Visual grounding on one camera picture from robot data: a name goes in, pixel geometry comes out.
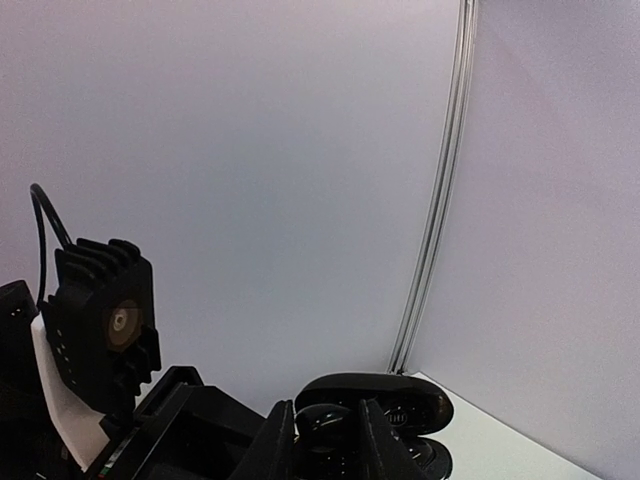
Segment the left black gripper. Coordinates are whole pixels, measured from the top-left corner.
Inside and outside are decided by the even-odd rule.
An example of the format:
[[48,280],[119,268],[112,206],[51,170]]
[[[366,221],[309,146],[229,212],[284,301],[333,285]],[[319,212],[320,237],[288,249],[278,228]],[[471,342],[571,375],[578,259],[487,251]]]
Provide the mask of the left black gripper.
[[226,479],[265,417],[193,366],[172,366],[84,474],[86,479]]

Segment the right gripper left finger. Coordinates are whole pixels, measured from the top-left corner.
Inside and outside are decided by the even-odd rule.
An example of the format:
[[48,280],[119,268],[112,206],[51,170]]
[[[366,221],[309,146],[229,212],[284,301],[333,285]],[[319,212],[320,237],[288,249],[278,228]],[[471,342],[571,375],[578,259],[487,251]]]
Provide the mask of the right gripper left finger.
[[239,480],[293,479],[294,410],[291,400],[277,402],[234,470]]

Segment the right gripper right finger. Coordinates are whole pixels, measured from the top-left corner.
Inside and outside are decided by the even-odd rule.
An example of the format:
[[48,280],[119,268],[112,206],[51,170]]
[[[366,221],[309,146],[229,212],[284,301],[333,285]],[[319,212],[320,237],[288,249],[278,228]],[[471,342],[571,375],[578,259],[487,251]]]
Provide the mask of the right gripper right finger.
[[396,435],[375,400],[360,400],[359,418],[359,478],[423,480],[427,475],[420,465],[429,455],[416,455],[422,440],[404,441]]

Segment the glossy black charging case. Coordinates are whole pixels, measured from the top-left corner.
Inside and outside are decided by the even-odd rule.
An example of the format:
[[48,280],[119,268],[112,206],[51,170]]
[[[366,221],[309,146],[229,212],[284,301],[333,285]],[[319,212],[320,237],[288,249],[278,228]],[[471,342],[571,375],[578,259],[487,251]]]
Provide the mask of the glossy black charging case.
[[338,373],[294,401],[296,479],[448,479],[449,449],[430,436],[453,420],[435,384],[414,377]]

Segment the black stem earbud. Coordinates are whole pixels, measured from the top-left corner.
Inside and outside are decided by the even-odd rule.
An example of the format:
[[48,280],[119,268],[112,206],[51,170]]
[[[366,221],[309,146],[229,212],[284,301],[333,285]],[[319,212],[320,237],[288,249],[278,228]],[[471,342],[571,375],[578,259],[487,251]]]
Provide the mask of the black stem earbud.
[[295,418],[299,435],[307,441],[346,438],[357,432],[358,420],[353,409],[330,403],[302,408]]

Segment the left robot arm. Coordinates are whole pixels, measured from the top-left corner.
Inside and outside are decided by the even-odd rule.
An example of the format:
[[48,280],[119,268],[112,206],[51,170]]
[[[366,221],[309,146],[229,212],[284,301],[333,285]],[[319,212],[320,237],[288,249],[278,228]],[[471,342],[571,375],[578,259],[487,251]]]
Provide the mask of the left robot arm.
[[172,367],[134,414],[134,425],[87,470],[47,409],[31,338],[36,307],[22,280],[1,288],[1,476],[4,479],[227,479],[264,418],[193,367]]

